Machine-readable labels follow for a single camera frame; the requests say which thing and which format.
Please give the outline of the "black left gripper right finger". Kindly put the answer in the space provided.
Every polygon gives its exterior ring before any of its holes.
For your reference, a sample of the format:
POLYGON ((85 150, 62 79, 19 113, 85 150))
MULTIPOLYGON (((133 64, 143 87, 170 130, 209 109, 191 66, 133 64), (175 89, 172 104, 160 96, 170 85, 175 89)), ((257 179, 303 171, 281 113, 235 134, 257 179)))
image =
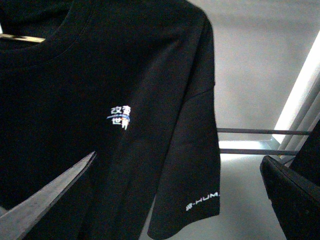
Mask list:
POLYGON ((288 240, 320 238, 320 187, 267 155, 260 173, 273 211, 288 240))

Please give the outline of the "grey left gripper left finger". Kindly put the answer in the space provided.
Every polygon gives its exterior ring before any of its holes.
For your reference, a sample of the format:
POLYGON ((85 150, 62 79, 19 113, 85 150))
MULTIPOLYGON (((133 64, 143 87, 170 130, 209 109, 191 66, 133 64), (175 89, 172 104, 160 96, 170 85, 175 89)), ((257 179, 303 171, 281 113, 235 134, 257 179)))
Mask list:
POLYGON ((2 240, 76 240, 93 198, 90 153, 0 217, 2 240))

